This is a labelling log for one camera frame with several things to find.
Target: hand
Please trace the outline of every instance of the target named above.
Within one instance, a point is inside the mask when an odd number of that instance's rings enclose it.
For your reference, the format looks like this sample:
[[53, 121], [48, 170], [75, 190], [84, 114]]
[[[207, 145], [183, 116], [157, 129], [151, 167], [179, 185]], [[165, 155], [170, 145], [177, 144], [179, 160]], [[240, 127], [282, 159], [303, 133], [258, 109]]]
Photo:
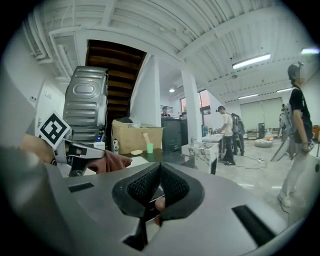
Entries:
[[303, 155], [307, 155], [309, 153], [309, 145], [308, 143], [304, 143], [302, 144], [302, 147], [301, 147], [301, 152]]
[[[164, 197], [160, 197], [155, 201], [154, 205], [159, 212], [162, 212], [166, 208], [166, 199]], [[155, 216], [154, 222], [155, 224], [160, 226], [161, 224], [160, 215]]]

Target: dark tabletop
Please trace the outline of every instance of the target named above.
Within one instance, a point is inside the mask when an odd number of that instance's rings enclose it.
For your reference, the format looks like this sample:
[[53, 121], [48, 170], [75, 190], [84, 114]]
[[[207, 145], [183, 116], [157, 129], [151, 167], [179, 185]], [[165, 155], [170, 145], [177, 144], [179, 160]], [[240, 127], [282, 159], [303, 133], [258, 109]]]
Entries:
[[124, 154], [123, 156], [133, 158], [133, 157], [143, 157], [148, 162], [167, 162], [170, 164], [176, 164], [180, 166], [195, 167], [195, 157], [181, 154], [180, 152], [162, 152], [161, 148], [156, 148], [153, 153], [148, 154], [147, 151], [143, 151], [142, 154], [132, 155]]

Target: black pants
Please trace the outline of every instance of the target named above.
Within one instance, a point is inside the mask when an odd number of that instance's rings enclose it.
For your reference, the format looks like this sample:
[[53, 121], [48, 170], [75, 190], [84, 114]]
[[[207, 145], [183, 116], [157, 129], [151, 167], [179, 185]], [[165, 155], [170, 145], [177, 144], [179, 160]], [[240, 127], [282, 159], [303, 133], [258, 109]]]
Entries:
[[237, 134], [237, 133], [234, 133], [233, 136], [232, 136], [232, 140], [233, 140], [233, 153], [234, 154], [237, 154], [238, 153], [238, 143], [237, 143], [237, 137], [239, 138], [239, 142], [240, 142], [240, 152], [241, 152], [241, 155], [244, 154], [245, 152], [245, 142], [244, 142], [244, 136], [242, 134]]
[[232, 136], [224, 136], [223, 139], [225, 141], [225, 148], [226, 148], [226, 152], [225, 152], [223, 160], [234, 164], [235, 163], [234, 154], [233, 154], [232, 148], [231, 148]]

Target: white pants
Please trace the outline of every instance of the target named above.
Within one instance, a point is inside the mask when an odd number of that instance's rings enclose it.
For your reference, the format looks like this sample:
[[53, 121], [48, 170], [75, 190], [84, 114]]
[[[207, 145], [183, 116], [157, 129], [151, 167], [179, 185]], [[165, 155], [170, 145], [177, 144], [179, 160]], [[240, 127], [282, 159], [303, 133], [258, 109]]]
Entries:
[[299, 176], [306, 167], [307, 155], [302, 154], [301, 146], [301, 144], [298, 145], [298, 150], [294, 157], [293, 164], [282, 185], [280, 195], [284, 198], [289, 197], [289, 194], [295, 187]]

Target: green cup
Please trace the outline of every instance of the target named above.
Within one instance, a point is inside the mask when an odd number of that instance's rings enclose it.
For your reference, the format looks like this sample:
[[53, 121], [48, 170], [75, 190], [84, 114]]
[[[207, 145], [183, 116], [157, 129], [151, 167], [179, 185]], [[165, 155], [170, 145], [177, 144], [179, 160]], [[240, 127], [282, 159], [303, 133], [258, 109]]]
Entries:
[[152, 153], [154, 152], [154, 145], [153, 145], [153, 143], [148, 143], [148, 144], [146, 145], [146, 152], [147, 152], [148, 154], [152, 154]]

